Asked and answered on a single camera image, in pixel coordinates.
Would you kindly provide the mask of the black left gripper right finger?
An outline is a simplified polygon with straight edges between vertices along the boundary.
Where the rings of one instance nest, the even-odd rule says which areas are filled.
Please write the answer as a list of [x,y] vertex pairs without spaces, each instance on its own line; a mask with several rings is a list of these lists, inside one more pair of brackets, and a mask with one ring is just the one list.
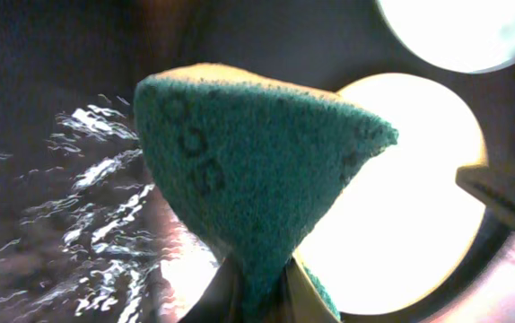
[[282,274],[282,322],[338,323],[295,258],[285,265]]

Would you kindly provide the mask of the green and yellow sponge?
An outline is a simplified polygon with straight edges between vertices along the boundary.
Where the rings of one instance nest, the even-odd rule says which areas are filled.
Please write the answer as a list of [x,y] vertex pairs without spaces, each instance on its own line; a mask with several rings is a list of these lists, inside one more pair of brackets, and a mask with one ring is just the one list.
[[144,161],[177,217],[241,266],[243,318],[260,321],[284,265],[371,158],[385,119],[336,93],[220,64],[135,87]]

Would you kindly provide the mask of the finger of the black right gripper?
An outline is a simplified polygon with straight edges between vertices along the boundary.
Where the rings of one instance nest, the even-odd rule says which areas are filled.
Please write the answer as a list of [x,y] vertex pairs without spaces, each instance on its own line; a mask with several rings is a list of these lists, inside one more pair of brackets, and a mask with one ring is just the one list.
[[456,183],[515,231],[515,161],[461,166]]

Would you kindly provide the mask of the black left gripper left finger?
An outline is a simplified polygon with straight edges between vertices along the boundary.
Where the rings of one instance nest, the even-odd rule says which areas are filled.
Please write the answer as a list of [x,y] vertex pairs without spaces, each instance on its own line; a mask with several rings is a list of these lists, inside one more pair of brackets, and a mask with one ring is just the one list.
[[200,299],[179,323],[242,323],[243,274],[233,258],[226,258]]

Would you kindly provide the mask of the yellow plate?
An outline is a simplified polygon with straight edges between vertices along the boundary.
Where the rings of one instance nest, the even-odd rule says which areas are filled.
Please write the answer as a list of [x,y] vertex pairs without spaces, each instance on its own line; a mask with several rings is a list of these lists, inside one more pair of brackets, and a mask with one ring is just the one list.
[[386,314],[432,293],[471,248],[484,206],[455,177],[485,161],[485,140],[471,108],[422,77],[375,74],[340,93],[390,122],[397,143],[364,164],[298,253],[338,310]]

